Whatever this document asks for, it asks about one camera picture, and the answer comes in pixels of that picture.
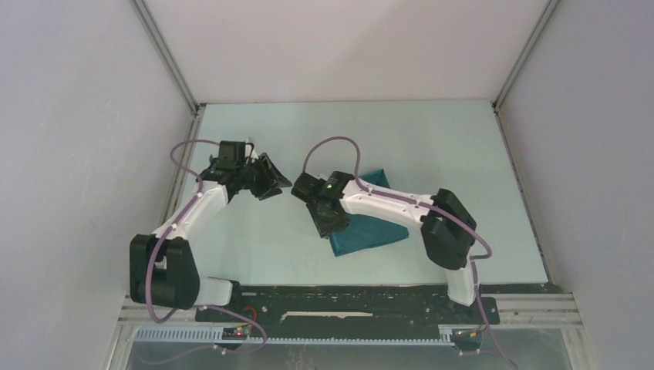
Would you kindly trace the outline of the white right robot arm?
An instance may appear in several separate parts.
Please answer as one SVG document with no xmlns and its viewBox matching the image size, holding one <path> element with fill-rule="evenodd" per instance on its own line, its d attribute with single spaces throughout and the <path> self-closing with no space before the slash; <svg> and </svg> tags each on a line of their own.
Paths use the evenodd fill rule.
<svg viewBox="0 0 654 370">
<path fill-rule="evenodd" d="M 301 173 L 292 195 L 305 203 L 322 238 L 348 230 L 356 215 L 418 230 L 427 257 L 445 272 L 451 317 L 468 322 L 478 314 L 470 266 L 477 223 L 451 191 L 403 193 L 335 171 L 327 179 Z"/>
</svg>

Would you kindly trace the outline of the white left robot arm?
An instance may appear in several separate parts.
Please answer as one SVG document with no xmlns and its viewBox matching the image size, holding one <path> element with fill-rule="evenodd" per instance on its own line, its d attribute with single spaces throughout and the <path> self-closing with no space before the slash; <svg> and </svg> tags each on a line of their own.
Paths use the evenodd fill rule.
<svg viewBox="0 0 654 370">
<path fill-rule="evenodd" d="M 191 173 L 196 185 L 187 203 L 155 231 L 131 240 L 132 301 L 180 310 L 213 305 L 225 321 L 241 317 L 244 301 L 234 294 L 236 282 L 202 273 L 192 243 L 242 190 L 266 200 L 292 183 L 251 141 L 221 141 L 217 147 L 208 167 Z"/>
</svg>

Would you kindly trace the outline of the teal cloth napkin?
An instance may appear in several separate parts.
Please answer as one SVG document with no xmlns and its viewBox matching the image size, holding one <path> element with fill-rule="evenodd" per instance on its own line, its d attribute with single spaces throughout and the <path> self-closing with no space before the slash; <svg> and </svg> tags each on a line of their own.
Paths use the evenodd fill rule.
<svg viewBox="0 0 654 370">
<path fill-rule="evenodd" d="M 364 249 L 382 247 L 407 239 L 408 229 L 399 224 L 361 214 L 346 214 L 340 206 L 331 208 L 330 216 L 340 225 L 347 225 L 330 234 L 329 240 L 336 257 Z"/>
</svg>

